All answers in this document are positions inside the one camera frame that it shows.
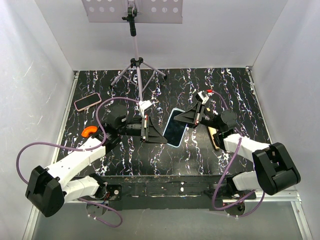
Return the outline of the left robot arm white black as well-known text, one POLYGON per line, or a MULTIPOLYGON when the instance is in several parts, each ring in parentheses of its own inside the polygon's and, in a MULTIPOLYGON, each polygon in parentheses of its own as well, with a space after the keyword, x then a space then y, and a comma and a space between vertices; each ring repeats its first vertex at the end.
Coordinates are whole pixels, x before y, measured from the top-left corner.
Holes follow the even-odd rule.
POLYGON ((35 167, 27 184, 26 198, 45 216, 56 214, 64 203, 90 196, 95 200, 107 194, 107 182, 95 173, 75 180, 74 177, 113 150, 123 135, 136 136, 147 144, 165 144, 167 140, 153 125, 147 114, 127 120, 127 108, 115 105, 102 126, 89 126, 82 131, 87 140, 78 151, 43 168, 35 167))

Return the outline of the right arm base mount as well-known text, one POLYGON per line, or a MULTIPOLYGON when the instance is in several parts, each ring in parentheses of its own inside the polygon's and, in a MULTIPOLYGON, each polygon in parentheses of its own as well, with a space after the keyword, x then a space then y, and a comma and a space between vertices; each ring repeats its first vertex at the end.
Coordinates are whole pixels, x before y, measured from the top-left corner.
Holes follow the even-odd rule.
MULTIPOLYGON (((213 199, 214 192, 216 190, 216 185, 213 183, 202 183, 199 185, 201 190, 201 195, 209 197, 210 200, 213 199)), ((222 184, 217 191, 216 199, 218 200, 238 200, 245 195, 249 194, 250 190, 237 190, 231 183, 222 184)))

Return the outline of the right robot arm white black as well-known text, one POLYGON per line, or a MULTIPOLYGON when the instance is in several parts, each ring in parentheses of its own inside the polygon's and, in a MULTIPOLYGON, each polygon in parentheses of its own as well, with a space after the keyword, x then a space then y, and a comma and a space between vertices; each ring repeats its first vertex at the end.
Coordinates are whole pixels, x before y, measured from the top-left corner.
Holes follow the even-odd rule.
POLYGON ((237 199, 245 191, 262 190, 272 196, 301 182, 301 175, 286 147, 276 142, 261 143, 236 132, 235 112, 227 109, 215 114, 197 102, 191 109, 174 119, 196 128, 199 124, 216 129, 213 139, 218 148, 233 152, 253 163, 254 170, 242 172, 226 179, 227 195, 237 199))

